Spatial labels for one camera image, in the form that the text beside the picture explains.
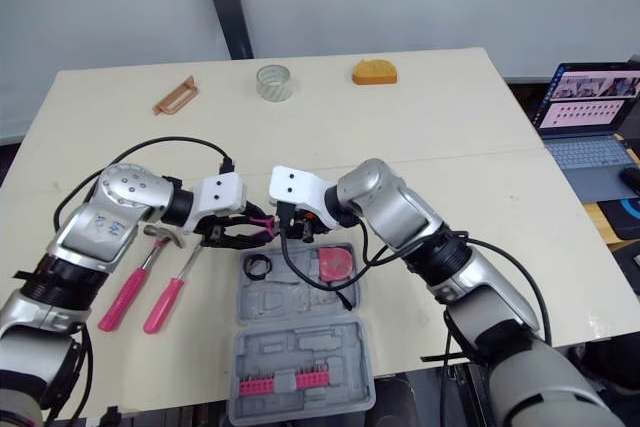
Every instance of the laptop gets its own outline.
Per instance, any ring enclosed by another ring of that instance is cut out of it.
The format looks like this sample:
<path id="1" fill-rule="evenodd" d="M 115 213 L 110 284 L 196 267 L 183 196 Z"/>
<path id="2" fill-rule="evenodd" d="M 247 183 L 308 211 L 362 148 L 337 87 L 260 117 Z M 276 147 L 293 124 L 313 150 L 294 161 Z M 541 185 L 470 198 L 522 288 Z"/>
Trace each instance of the laptop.
<path id="1" fill-rule="evenodd" d="M 560 64 L 533 125 L 582 203 L 636 194 L 619 177 L 635 165 L 613 134 L 640 95 L 640 65 Z"/>

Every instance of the tool box compartment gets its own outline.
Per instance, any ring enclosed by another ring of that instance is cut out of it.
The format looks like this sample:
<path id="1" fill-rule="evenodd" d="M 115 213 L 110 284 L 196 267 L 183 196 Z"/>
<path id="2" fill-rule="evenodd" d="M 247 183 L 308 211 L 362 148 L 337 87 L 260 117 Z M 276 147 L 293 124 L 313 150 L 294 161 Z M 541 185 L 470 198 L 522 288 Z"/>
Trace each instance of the tool box compartment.
<path id="1" fill-rule="evenodd" d="M 350 244 L 291 242 L 293 262 L 315 281 L 320 278 L 320 249 L 344 249 L 355 261 Z M 300 280 L 279 249 L 260 254 L 271 262 L 262 280 L 250 280 L 243 270 L 239 274 L 238 320 L 248 327 L 234 339 L 231 423 L 246 426 L 370 409 L 375 390 L 362 322 L 335 292 Z M 243 257 L 245 265 L 251 255 L 255 253 Z M 354 264 L 349 278 L 356 274 Z M 355 310 L 357 282 L 341 292 Z"/>

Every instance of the mouse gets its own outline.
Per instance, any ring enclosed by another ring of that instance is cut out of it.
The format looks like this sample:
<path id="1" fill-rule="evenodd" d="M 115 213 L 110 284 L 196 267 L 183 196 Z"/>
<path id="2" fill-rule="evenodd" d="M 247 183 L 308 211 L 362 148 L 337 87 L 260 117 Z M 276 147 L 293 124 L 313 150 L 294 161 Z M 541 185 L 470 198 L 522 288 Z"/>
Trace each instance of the mouse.
<path id="1" fill-rule="evenodd" d="M 625 167 L 620 171 L 620 178 L 633 191 L 640 195 L 640 169 L 637 167 Z"/>

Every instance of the white wall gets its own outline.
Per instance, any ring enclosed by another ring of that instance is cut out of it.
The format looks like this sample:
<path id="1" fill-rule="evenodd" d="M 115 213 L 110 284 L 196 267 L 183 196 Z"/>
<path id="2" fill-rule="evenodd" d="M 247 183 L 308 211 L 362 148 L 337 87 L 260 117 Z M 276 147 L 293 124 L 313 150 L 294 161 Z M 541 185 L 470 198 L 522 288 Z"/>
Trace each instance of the white wall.
<path id="1" fill-rule="evenodd" d="M 212 0 L 0 0 L 0 143 L 58 70 L 228 58 Z"/>
<path id="2" fill-rule="evenodd" d="M 260 57 L 482 46 L 504 76 L 549 77 L 640 52 L 640 0 L 242 1 Z"/>

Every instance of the laptop keyboard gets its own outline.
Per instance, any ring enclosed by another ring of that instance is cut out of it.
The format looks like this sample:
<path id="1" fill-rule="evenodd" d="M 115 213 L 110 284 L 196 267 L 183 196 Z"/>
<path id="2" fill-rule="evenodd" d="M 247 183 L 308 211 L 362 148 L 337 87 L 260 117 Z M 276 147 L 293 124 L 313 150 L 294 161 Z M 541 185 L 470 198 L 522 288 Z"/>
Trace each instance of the laptop keyboard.
<path id="1" fill-rule="evenodd" d="M 550 142 L 547 148 L 561 169 L 623 165 L 632 162 L 624 147 L 615 139 Z"/>

